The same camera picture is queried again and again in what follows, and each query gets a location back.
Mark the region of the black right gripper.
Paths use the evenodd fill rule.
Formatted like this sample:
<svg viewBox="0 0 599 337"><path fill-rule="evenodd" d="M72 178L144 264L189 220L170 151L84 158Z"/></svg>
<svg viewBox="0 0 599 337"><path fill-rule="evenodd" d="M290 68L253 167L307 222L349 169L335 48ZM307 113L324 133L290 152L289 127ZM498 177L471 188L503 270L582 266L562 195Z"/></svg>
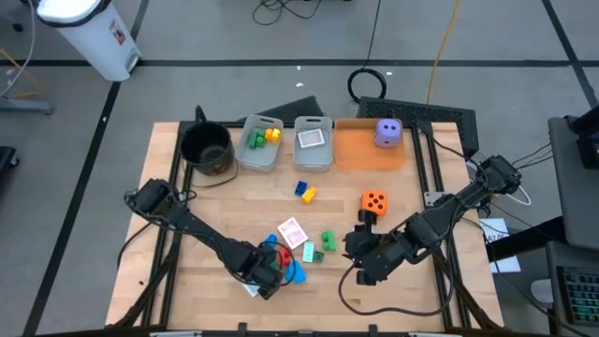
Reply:
<svg viewBox="0 0 599 337"><path fill-rule="evenodd" d="M375 212L360 209L358 223L343 238L343 255L352 261L352 267L357 270L356 283L361 286L386 281L399 267L398 246L391 241L391 236L373 232L377 218Z"/></svg>

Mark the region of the orange plastic tray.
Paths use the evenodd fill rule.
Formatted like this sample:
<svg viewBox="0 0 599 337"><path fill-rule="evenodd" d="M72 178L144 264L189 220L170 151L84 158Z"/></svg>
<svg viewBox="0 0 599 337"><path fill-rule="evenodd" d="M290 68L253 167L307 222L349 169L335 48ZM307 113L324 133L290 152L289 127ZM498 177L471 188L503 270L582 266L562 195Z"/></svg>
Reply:
<svg viewBox="0 0 599 337"><path fill-rule="evenodd" d="M333 127L333 158L340 169L394 170L405 159L404 131L394 148L378 147L375 128L381 119L339 118Z"/></svg>

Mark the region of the grey stand base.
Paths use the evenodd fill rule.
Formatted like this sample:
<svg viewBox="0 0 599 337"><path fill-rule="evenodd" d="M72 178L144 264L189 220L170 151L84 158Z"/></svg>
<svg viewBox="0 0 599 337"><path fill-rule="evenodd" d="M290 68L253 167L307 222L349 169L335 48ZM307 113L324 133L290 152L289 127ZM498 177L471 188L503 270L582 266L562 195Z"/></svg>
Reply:
<svg viewBox="0 0 599 337"><path fill-rule="evenodd" d="M53 114L53 106L47 101L6 98L0 95L0 112L38 112Z"/></svg>

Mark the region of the purple foam die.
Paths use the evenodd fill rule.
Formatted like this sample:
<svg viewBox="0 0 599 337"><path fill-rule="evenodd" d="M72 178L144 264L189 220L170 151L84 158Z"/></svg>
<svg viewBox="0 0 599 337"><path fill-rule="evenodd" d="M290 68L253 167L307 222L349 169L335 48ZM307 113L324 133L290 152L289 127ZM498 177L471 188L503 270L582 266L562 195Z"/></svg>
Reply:
<svg viewBox="0 0 599 337"><path fill-rule="evenodd" d="M381 119L375 128L374 142L378 147L394 148L400 143L402 124L396 119Z"/></svg>

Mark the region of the black monitor stand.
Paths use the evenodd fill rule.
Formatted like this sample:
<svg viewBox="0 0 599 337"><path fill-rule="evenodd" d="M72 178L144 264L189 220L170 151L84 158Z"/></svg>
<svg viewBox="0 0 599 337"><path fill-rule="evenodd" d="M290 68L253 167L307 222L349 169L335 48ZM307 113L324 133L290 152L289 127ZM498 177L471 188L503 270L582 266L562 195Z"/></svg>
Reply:
<svg viewBox="0 0 599 337"><path fill-rule="evenodd" d="M582 116L564 117L577 136L577 148L585 169L599 169L599 105Z"/></svg>

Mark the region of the black floor object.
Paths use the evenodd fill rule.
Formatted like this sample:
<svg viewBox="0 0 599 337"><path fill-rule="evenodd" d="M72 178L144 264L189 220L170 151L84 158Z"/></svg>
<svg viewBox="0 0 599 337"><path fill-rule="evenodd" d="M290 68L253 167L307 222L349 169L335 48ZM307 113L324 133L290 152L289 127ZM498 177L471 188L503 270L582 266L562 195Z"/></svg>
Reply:
<svg viewBox="0 0 599 337"><path fill-rule="evenodd" d="M10 170L20 164L17 151L13 147L0 146L0 182L10 173Z"/></svg>

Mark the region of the light blue toy block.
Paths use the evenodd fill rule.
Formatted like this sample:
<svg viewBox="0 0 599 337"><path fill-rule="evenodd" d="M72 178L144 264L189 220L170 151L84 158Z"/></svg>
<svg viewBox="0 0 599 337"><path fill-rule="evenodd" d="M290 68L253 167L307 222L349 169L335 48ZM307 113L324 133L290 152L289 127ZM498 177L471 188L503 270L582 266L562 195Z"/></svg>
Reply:
<svg viewBox="0 0 599 337"><path fill-rule="evenodd" d="M306 281L306 279L307 277L305 271L299 262L291 262L285 272L285 280L288 283L303 283Z"/></svg>

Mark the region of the white bordered playing card box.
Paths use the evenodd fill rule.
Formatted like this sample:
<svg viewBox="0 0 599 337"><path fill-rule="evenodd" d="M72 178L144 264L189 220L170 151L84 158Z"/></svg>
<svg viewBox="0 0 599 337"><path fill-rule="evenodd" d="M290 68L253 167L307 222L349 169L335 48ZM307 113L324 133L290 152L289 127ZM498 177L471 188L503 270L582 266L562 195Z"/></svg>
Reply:
<svg viewBox="0 0 599 337"><path fill-rule="evenodd" d="M325 144L325 138L320 128L300 131L297 134L301 149L313 148Z"/></svg>

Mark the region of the orange foam die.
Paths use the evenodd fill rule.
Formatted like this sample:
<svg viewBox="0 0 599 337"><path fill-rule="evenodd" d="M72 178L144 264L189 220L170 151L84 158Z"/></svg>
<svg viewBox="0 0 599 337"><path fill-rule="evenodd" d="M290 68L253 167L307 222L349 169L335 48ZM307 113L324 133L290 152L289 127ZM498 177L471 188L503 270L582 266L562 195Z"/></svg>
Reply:
<svg viewBox="0 0 599 337"><path fill-rule="evenodd" d="M368 189L362 192L360 197L360 208L374 212L378 216L384 216L388 209L388 197L385 191L380 189Z"/></svg>

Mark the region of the black perforated panel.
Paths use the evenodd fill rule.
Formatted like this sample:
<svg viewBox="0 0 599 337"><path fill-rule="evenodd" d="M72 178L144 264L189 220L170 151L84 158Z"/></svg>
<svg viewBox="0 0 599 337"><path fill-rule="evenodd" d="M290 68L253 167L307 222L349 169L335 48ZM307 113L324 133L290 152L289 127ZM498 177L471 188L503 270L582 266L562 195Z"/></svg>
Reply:
<svg viewBox="0 0 599 337"><path fill-rule="evenodd" d="M455 123L463 153L470 157L479 150L474 110L364 96L359 103L357 117L397 118L402 120L405 125L413 125L415 120L431 123Z"/></svg>

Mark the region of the red patterned playing card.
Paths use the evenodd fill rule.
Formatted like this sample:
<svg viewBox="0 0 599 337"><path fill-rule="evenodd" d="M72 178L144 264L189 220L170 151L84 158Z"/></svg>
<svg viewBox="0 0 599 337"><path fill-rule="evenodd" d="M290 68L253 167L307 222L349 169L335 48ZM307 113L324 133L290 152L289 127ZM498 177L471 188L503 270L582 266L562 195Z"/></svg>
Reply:
<svg viewBox="0 0 599 337"><path fill-rule="evenodd" d="M277 227L289 248L295 249L308 240L308 235L295 217L285 220Z"/></svg>

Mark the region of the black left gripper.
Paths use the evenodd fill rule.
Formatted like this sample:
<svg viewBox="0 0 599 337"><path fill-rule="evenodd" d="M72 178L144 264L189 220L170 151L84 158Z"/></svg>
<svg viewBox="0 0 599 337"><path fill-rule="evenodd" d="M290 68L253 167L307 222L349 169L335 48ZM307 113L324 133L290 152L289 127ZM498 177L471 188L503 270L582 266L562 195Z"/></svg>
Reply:
<svg viewBox="0 0 599 337"><path fill-rule="evenodd" d="M235 272L247 284L258 286L258 295L269 300L280 288L284 274L279 267L273 267L279 252L267 243L255 246L241 242L238 265Z"/></svg>

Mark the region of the white trash can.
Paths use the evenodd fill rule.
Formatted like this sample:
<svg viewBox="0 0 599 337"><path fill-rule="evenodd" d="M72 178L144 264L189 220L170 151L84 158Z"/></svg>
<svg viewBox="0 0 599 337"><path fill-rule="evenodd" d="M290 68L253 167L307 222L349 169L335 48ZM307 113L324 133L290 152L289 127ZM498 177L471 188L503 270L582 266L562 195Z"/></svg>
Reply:
<svg viewBox="0 0 599 337"><path fill-rule="evenodd" d="M141 57L112 0L40 0L37 16L107 81L128 80Z"/></svg>

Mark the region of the black keyboard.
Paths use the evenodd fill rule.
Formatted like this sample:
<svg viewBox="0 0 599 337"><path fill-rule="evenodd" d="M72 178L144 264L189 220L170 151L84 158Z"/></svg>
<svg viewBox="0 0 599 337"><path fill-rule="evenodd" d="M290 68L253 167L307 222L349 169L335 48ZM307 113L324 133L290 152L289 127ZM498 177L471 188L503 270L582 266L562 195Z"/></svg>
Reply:
<svg viewBox="0 0 599 337"><path fill-rule="evenodd" d="M599 268L558 266L556 270L568 322L599 327Z"/></svg>

